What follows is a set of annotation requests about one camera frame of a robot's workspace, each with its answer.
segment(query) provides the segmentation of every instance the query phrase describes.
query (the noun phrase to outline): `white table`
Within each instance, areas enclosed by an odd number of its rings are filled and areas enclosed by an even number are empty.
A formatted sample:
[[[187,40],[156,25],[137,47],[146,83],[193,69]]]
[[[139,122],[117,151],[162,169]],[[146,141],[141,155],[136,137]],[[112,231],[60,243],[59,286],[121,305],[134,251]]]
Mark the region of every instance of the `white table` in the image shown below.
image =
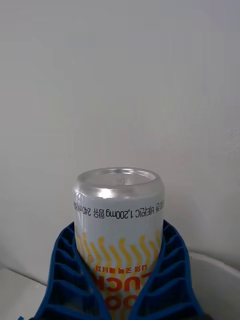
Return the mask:
[[[46,286],[7,269],[0,270],[0,320],[29,319],[43,300]]]
[[[240,271],[202,254],[189,253],[192,286],[214,320],[240,319]],[[0,270],[0,320],[35,315],[46,287],[7,269]]]

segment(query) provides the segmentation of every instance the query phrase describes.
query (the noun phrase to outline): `can top rim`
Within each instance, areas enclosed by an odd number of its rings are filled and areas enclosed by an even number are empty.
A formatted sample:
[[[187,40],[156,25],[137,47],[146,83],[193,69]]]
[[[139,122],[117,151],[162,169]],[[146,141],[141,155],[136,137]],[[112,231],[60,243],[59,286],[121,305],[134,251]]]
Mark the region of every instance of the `can top rim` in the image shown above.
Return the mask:
[[[76,194],[99,198],[139,198],[159,194],[164,185],[160,176],[135,167],[108,167],[86,171],[77,177]]]

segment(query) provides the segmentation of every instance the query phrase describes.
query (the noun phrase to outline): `can label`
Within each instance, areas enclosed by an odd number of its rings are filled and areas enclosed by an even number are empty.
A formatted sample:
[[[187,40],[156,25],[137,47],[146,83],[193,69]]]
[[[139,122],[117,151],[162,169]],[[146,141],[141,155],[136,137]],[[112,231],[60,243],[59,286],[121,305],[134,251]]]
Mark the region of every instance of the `can label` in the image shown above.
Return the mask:
[[[74,208],[77,250],[112,319],[125,320],[161,250],[164,194],[137,201],[79,194]]]

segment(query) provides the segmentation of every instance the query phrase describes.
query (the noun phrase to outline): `aluminum can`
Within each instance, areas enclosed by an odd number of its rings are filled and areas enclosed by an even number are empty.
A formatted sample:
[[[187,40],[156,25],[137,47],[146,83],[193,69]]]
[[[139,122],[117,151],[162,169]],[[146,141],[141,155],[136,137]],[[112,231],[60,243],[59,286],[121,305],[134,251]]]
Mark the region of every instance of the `aluminum can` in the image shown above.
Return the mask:
[[[77,178],[74,208],[77,250],[112,319],[126,320],[161,249],[164,185],[140,168],[87,171]]]

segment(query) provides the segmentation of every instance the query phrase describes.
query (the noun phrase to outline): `can lid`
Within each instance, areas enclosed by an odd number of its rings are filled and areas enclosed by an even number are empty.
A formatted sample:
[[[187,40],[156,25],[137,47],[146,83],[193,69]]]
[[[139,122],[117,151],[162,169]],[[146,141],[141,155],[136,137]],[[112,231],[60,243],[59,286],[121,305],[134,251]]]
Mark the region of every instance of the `can lid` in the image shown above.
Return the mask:
[[[128,199],[160,194],[164,191],[164,185],[153,171],[113,167],[80,174],[74,191],[85,197]]]

